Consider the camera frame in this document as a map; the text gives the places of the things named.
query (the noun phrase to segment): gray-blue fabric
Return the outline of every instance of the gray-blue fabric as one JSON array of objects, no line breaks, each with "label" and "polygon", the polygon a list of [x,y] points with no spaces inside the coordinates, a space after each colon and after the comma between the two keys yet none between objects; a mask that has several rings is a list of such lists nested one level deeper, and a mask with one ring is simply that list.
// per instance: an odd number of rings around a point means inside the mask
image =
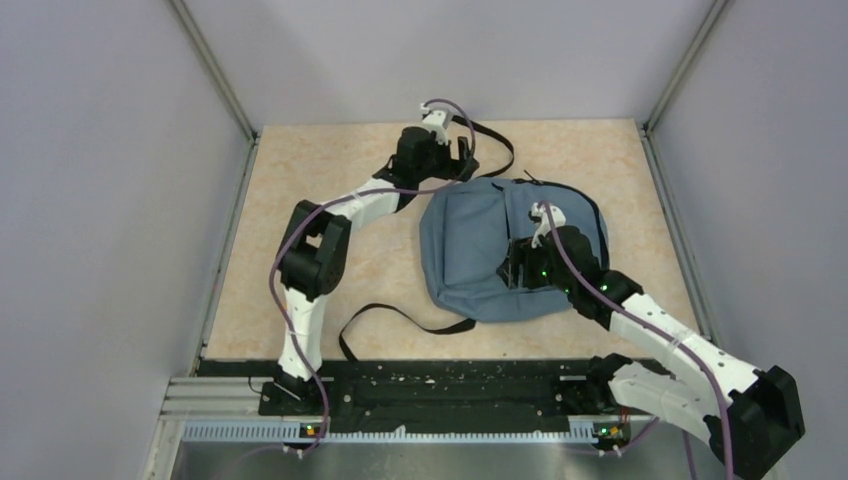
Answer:
[{"label": "gray-blue fabric", "polygon": [[[430,298],[441,308],[481,322],[529,320],[571,305],[553,287],[508,289],[496,270],[510,239],[529,237],[534,202],[547,200],[586,235],[598,258],[601,237],[595,212],[574,191],[511,179],[476,178],[436,193],[419,224],[421,266]],[[603,237],[606,224],[600,220]]]}]

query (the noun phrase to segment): white backdrop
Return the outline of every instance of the white backdrop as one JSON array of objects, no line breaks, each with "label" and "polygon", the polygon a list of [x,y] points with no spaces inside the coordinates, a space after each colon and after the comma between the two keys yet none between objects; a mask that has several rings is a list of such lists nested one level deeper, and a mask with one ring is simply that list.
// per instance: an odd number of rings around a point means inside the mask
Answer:
[{"label": "white backdrop", "polygon": [[845,478],[848,2],[736,2],[657,131],[727,348],[795,376],[792,478]]},{"label": "white backdrop", "polygon": [[138,478],[246,154],[164,1],[0,2],[0,479]]},{"label": "white backdrop", "polygon": [[709,0],[188,0],[248,117],[647,118]]}]

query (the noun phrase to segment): wooden table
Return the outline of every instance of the wooden table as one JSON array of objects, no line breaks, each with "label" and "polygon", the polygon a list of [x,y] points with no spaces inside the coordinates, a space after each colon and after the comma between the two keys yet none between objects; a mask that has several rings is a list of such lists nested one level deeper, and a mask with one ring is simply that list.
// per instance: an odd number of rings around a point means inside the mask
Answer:
[{"label": "wooden table", "polygon": [[[503,176],[534,177],[577,187],[600,206],[609,229],[611,266],[641,283],[667,311],[696,328],[642,145],[632,120],[483,122],[516,147]],[[268,292],[271,263],[292,209],[302,199],[326,201],[360,186],[394,152],[407,124],[267,127],[238,225],[206,349],[210,359],[280,355],[285,322]],[[454,137],[467,130],[452,126]],[[478,173],[508,153],[478,137]],[[424,187],[434,187],[430,180]],[[415,199],[351,238],[345,277],[327,306],[324,358],[343,358],[339,330],[369,302],[395,305],[431,326],[459,320],[430,301],[419,262],[418,221],[429,198]],[[418,330],[395,313],[374,310],[349,329],[363,359],[584,358],[640,350],[574,311],[532,321],[480,324],[452,336]]]}]

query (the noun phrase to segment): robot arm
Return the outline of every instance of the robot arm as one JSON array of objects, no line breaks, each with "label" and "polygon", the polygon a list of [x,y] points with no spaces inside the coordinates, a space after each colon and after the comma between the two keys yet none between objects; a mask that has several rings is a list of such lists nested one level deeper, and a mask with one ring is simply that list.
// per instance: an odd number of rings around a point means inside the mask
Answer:
[{"label": "robot arm", "polygon": [[[428,178],[466,181],[479,167],[464,137],[457,140],[459,159],[451,159],[446,131],[451,116],[443,110],[431,110],[423,105],[421,108],[425,115],[421,125],[403,130],[396,153],[386,166],[361,187],[339,197],[347,200],[324,202],[335,204],[308,223],[278,264],[294,327],[286,335],[278,361],[288,377],[302,380],[311,377],[309,369],[296,354],[295,338],[312,368],[317,371],[321,366],[324,311],[344,274],[350,236],[374,220],[403,209],[415,197],[422,181]],[[359,192],[374,190],[385,192],[359,195]],[[308,200],[298,203],[280,248],[318,207],[319,204]],[[320,241],[317,246],[314,245],[316,241]]]},{"label": "robot arm", "polygon": [[[777,366],[766,372],[739,360],[675,320],[626,275],[602,269],[588,238],[576,227],[566,225],[558,208],[550,207],[554,225],[544,208],[533,205],[530,217],[537,223],[536,232],[531,239],[515,240],[520,247],[510,249],[510,255],[521,260],[515,271],[522,278],[513,279],[514,283],[563,290],[578,313],[642,347],[673,375],[659,375],[613,354],[593,359],[589,379],[598,391],[618,405],[642,410],[680,427],[708,444],[723,460],[717,397],[707,375],[683,349],[693,352],[714,376],[728,405],[735,473],[745,480],[765,476],[805,432],[792,376]],[[574,267],[589,284],[654,328],[634,322],[589,292],[565,264],[553,235],[558,236]]]}]

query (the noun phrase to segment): white plastic part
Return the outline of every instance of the white plastic part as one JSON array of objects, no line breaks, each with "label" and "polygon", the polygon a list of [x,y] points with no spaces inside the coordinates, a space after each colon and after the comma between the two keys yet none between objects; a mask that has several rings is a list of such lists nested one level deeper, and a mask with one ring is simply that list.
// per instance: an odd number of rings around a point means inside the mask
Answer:
[{"label": "white plastic part", "polygon": [[715,415],[718,413],[718,403],[706,375],[680,350],[680,345],[689,347],[706,363],[718,380],[728,404],[733,403],[729,396],[731,391],[744,392],[757,381],[757,376],[754,374],[756,367],[729,355],[697,335],[689,327],[675,320],[649,295],[633,295],[624,302],[622,307],[671,335],[675,341],[669,344],[659,335],[617,312],[613,312],[610,318],[610,332],[639,345],[653,358],[659,360],[668,371],[677,376],[678,380],[692,389],[695,398],[700,399],[699,404],[706,404],[701,407],[702,411]]},{"label": "white plastic part", "polygon": [[609,387],[618,404],[655,415],[709,444],[710,431],[703,418],[718,415],[718,409],[714,408],[715,402],[699,398],[683,382],[658,375],[634,362],[619,368]]},{"label": "white plastic part", "polygon": [[436,143],[439,145],[448,145],[448,125],[450,125],[451,116],[445,110],[431,110],[421,104],[421,113],[426,115],[424,120],[421,120],[421,128],[435,132]]},{"label": "white plastic part", "polygon": [[[554,226],[562,227],[565,225],[565,214],[562,213],[562,210],[559,207],[554,205],[550,205],[551,208],[551,216],[554,217]],[[539,218],[539,226],[536,227],[536,231],[533,233],[533,241],[530,244],[531,248],[537,248],[541,246],[541,238],[548,234],[552,230],[551,224],[548,222],[548,214],[547,210],[542,207],[538,202],[534,203],[530,207],[530,216],[533,218]]]},{"label": "white plastic part", "polygon": [[[334,205],[327,211],[347,217],[351,222],[352,235],[374,220],[394,213],[400,200],[398,193],[376,193],[363,197],[360,197],[358,193],[377,188],[393,187],[394,185],[385,180],[371,178],[361,187],[347,194],[352,194],[353,199]],[[297,343],[312,368],[318,370],[321,366],[321,329],[324,326],[324,310],[331,296],[321,295],[309,302],[303,293],[286,288],[286,309],[292,319],[294,330],[293,332],[286,332],[283,353],[277,362],[285,373],[304,380],[312,378],[306,365],[303,364],[294,349],[292,334],[297,337]]]}]

